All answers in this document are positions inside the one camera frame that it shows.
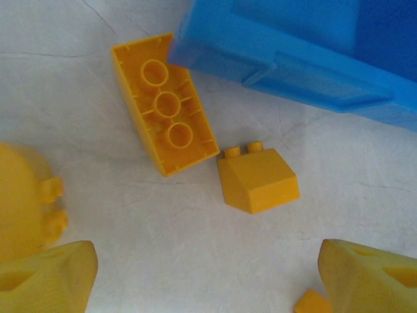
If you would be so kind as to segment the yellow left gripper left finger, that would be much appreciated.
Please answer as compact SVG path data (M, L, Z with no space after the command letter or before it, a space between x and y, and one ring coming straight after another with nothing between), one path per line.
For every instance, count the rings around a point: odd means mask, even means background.
M90 241L0 264L0 313L85 313L97 272Z

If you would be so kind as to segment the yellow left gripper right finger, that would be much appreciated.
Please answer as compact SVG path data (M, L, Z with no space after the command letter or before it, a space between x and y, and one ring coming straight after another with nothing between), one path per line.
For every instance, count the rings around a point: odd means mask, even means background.
M416 258L325 239L318 268L334 313L417 313Z

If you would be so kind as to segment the yellow curved lego brick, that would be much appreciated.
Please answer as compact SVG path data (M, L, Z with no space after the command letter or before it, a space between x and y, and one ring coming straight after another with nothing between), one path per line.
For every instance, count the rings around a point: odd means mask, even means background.
M0 142L0 263L50 248L68 227L63 181L32 147Z

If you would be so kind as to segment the yellow sloped lego brick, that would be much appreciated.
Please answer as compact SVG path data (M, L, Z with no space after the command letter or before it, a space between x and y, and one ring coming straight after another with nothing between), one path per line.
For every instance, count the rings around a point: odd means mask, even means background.
M263 142L228 148L217 161L224 202L250 214L260 213L300 197L296 173L277 150Z

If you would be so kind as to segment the long yellow lego brick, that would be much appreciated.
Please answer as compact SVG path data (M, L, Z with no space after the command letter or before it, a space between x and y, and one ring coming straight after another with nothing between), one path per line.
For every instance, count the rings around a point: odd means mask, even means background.
M165 177L220 150L190 72L168 63L172 33L111 48L115 75L141 142Z

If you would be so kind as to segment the small yellow lego piece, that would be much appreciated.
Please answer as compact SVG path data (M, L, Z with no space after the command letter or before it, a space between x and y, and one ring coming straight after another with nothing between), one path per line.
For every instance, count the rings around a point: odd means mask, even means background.
M308 289L294 305L293 313L333 313L333 310L321 294Z

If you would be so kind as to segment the blue plastic bin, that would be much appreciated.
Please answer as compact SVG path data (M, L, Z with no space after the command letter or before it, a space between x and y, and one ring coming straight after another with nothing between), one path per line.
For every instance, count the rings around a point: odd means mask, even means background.
M168 59L417 132L417 0L192 0Z

